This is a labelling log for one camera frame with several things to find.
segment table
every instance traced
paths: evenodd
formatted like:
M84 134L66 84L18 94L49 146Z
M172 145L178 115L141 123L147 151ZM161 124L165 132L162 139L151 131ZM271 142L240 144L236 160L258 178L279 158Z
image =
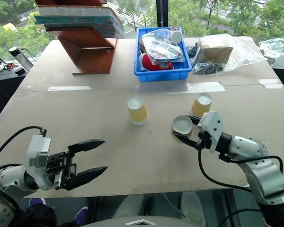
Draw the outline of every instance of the table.
M225 132L257 138L268 145L271 155L279 155L284 161L284 88L267 89L259 83L259 79L277 78L266 62L246 66L245 73L239 68L232 75L191 75L184 81L141 84L133 75L133 63L128 59L133 56L133 50L127 55L120 50L128 48L130 43L134 40L118 41L111 74L83 76L70 73L75 66L58 49L58 42L51 42L4 108L0 115L0 145L15 131L28 125L40 125L48 130L47 136L52 138L51 154L92 138L106 141L94 150L78 153L74 159L78 171L108 165L100 177L69 192L38 190L31 197L220 188L202 176L196 150L174 141L171 136L172 120L178 114L187 114L197 96L191 92L175 93L185 91L185 86L195 82L219 81L224 85L225 91L210 94L213 97L211 109L217 110L224 119ZM69 63L62 67L61 62ZM55 64L56 72L60 73L49 72ZM92 89L47 91L51 86L90 86ZM145 125L133 125L129 120L126 101L131 96L145 100L150 112ZM33 133L27 131L12 141L0 155L0 165L23 163ZM214 179L246 184L240 168L218 160L217 153L203 152L203 158L205 170Z

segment masking tape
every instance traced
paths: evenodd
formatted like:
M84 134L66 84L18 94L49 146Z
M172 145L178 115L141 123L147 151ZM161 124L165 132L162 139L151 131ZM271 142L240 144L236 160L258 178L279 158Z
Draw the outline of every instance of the masking tape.
M47 91L78 91L78 90L91 90L90 86L59 86L49 87Z
M168 94L185 94L185 93L201 93L201 92L219 92L225 91L224 86L218 81L203 83L187 83L187 89L182 91L168 92Z
M284 88L283 84L278 79L259 79L259 82L267 89Z

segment black cable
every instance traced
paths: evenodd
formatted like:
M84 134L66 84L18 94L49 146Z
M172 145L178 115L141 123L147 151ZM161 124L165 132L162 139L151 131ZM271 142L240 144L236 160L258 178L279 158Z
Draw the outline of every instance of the black cable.
M46 134L46 130L44 130L42 127L40 126L28 126L25 127L23 129L20 129L19 131L17 131L14 135L12 135L7 141L5 141L5 143L0 147L0 152L6 147L6 145L8 145L9 142L11 142L16 136L18 136L20 133L22 133L23 131L26 131L28 129L40 129L40 134L43 135L43 137L45 137Z
M10 167L10 166L21 166L21 165L20 164L7 164L7 165L0 166L0 170ZM4 199L9 201L15 207L16 209L15 214L17 214L20 211L20 207L17 204L17 202L13 198L11 198L9 195L7 195L4 191L2 191L1 189L0 189L0 196L2 196Z
M227 184L227 183L222 183L222 182L219 182L219 181L216 181L214 179L212 179L210 176L208 176L206 174L206 172L204 171L204 168L203 168L203 165L202 165L202 157L201 157L201 153L202 153L202 149L200 148L198 150L198 162L199 162L199 167L200 167L200 170L202 172L202 174L211 182L213 183L216 183L218 185L221 185L221 186L224 186L224 187L229 187L229 188L236 188L236 189L241 189L241 190L244 190L244 191L247 191L247 192L252 192L250 189L248 188L244 188L244 187L241 187L241 186L236 186L236 185L233 185L233 184Z
M242 163L246 163L246 162L258 161L258 160L263 160L263 159L277 159L280 163L280 171L283 173L283 161L279 156L275 156L275 155L264 156L264 157L255 157L255 158L247 158L247 159L240 160L240 161L234 161L234 160L229 159L228 161L230 163L242 164Z
M233 213L231 213L230 215L228 215L220 224L219 224L219 227L221 227L229 218L231 218L232 216L238 214L238 213L241 213L241 212L245 212L245 211L254 211L254 212L261 212L261 210L259 209L241 209L241 210L237 210Z

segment red object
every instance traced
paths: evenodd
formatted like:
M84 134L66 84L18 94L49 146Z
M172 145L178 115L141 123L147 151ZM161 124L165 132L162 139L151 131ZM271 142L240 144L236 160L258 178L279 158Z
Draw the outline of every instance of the red object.
M171 62L169 62L169 65L168 65L167 68L162 68L162 67L160 67L159 64L158 65L153 65L151 63L151 60L150 60L148 54L146 54L146 53L140 55L139 62L145 69L150 70L150 71L173 70L174 69L174 66L172 65Z

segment sneaker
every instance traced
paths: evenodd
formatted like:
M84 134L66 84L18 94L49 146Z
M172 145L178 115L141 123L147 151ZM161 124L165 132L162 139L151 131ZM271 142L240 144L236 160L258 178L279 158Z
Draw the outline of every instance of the sneaker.
M74 218L74 222L76 222L76 224L78 226L83 226L86 224L86 219L87 219L87 211L88 211L88 207L83 207L75 216Z
M39 204L39 203L46 205L45 199L43 199L43 198L34 198L34 199L31 198L28 202L28 207L32 207L32 206Z

